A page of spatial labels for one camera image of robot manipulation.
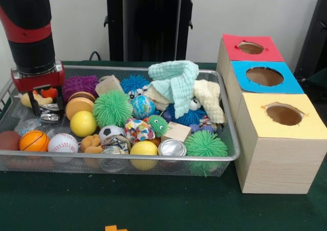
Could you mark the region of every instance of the black cable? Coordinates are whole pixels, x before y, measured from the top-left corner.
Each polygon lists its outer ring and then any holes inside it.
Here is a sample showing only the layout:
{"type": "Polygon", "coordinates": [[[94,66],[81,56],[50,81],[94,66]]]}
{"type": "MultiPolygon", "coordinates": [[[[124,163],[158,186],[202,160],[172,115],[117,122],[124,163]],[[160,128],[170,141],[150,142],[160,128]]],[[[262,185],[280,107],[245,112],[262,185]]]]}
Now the black cable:
{"type": "Polygon", "coordinates": [[[98,60],[101,61],[101,57],[100,57],[100,55],[99,55],[99,53],[97,51],[93,51],[88,60],[92,61],[92,58],[93,58],[94,54],[96,54],[97,57],[98,57],[98,60]]]}

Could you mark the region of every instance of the yellow ball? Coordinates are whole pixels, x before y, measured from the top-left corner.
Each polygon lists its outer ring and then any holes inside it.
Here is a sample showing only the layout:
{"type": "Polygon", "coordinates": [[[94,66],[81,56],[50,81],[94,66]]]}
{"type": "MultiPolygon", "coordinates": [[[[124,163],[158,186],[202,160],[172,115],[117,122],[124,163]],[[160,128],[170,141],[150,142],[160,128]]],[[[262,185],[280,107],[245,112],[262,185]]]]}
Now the yellow ball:
{"type": "Polygon", "coordinates": [[[93,135],[97,129],[97,122],[89,111],[79,111],[71,119],[71,130],[79,137],[93,135]]]}
{"type": "MultiPolygon", "coordinates": [[[[143,141],[135,143],[130,154],[158,155],[158,148],[153,142],[143,141]]],[[[140,171],[148,171],[157,165],[157,160],[131,159],[131,163],[140,171]]]]}

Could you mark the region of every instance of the wire basket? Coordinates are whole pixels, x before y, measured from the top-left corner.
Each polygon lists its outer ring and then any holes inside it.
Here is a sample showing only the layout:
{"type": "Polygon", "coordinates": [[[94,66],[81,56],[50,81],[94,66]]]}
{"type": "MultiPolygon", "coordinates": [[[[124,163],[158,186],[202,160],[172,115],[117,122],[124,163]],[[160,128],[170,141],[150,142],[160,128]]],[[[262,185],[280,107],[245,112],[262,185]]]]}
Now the wire basket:
{"type": "MultiPolygon", "coordinates": [[[[119,80],[130,75],[143,75],[150,80],[147,68],[101,67],[101,66],[65,66],[66,78],[80,75],[96,75],[98,78],[115,75],[119,80]]],[[[0,150],[0,171],[31,171],[61,173],[112,173],[112,174],[148,174],[148,175],[203,175],[195,171],[199,164],[210,164],[210,176],[221,176],[228,164],[240,155],[237,134],[232,123],[225,87],[221,76],[210,70],[200,71],[198,80],[216,82],[221,87],[220,106],[224,109],[227,123],[218,131],[218,136],[228,147],[227,157],[190,157],[190,156],[150,156],[115,155],[86,153],[50,153],[0,150]]],[[[34,118],[31,109],[22,106],[15,95],[18,91],[11,80],[0,92],[0,132],[14,130],[18,123],[34,118]]],[[[52,124],[57,133],[72,134],[69,120],[52,124]]]]}

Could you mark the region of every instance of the green spiky ball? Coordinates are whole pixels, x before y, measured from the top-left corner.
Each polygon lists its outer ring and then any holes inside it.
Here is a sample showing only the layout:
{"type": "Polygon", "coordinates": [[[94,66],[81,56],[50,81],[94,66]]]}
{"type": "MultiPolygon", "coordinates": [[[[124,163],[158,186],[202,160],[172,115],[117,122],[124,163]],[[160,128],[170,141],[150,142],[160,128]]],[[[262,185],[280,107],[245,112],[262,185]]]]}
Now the green spiky ball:
{"type": "Polygon", "coordinates": [[[154,131],[155,137],[162,137],[168,130],[167,121],[159,115],[150,116],[148,123],[154,131]]]}
{"type": "Polygon", "coordinates": [[[100,95],[93,107],[93,115],[100,127],[124,127],[126,120],[132,117],[132,111],[129,96],[121,90],[111,90],[100,95]]]}
{"type": "MultiPolygon", "coordinates": [[[[216,134],[201,130],[190,135],[184,142],[187,156],[227,157],[227,146],[216,134]]],[[[219,161],[189,161],[191,172],[195,175],[210,175],[221,166],[219,161]]]]}

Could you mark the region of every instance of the teal ball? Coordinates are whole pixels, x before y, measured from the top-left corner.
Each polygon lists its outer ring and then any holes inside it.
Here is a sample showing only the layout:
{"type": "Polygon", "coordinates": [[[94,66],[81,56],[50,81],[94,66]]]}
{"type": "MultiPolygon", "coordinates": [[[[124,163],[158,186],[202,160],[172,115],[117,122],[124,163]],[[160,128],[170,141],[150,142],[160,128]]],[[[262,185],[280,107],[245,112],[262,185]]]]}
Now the teal ball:
{"type": "Polygon", "coordinates": [[[144,95],[135,97],[131,104],[133,106],[133,117],[136,119],[143,120],[155,112],[154,102],[144,95]]]}

